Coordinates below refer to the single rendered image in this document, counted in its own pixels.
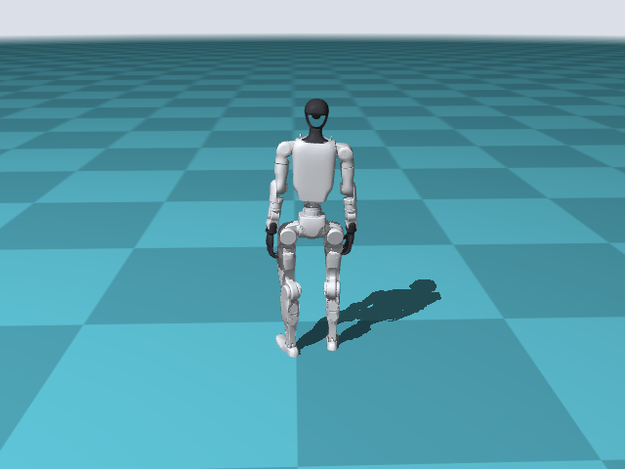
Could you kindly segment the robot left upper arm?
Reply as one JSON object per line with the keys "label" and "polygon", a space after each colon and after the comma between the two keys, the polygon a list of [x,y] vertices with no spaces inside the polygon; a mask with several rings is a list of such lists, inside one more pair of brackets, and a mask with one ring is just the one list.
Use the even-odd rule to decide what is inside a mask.
{"label": "robot left upper arm", "polygon": [[288,186],[286,183],[288,168],[289,168],[289,160],[287,156],[292,154],[292,149],[295,141],[285,141],[281,142],[276,150],[275,156],[275,164],[274,164],[274,175],[276,182],[276,194],[284,194],[288,190]]}

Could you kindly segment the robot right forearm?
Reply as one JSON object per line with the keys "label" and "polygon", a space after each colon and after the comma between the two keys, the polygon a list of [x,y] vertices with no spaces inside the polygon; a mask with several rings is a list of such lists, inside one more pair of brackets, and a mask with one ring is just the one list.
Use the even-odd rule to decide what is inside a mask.
{"label": "robot right forearm", "polygon": [[354,183],[354,195],[347,195],[343,198],[343,202],[345,204],[345,224],[347,228],[349,228],[350,223],[355,223],[357,228],[357,211],[356,211],[356,187]]}

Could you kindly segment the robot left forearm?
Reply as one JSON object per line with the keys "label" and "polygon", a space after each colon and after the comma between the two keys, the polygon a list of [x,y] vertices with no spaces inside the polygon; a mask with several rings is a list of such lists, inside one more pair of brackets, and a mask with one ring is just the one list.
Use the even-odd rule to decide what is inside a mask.
{"label": "robot left forearm", "polygon": [[283,203],[283,197],[276,194],[276,182],[271,181],[270,184],[270,207],[268,212],[268,219],[266,221],[266,226],[270,229],[271,223],[277,224],[277,229],[279,227],[278,220],[280,218],[281,212],[281,204]]}

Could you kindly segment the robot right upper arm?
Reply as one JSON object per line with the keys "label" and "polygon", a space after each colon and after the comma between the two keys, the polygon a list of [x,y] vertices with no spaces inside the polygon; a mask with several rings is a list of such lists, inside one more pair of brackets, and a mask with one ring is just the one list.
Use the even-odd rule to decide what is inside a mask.
{"label": "robot right upper arm", "polygon": [[340,193],[343,195],[354,194],[354,156],[352,147],[345,143],[335,143],[337,157],[340,162],[341,176]]}

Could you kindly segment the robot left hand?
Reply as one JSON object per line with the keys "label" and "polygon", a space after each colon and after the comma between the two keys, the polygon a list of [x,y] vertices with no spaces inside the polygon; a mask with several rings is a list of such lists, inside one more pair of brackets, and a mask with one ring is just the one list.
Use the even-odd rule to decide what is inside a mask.
{"label": "robot left hand", "polygon": [[279,258],[278,256],[274,255],[276,253],[273,252],[273,248],[272,248],[273,247],[273,235],[277,233],[276,229],[277,229],[276,223],[271,223],[270,229],[266,228],[266,232],[267,232],[266,244],[268,247],[268,252],[273,258]]}

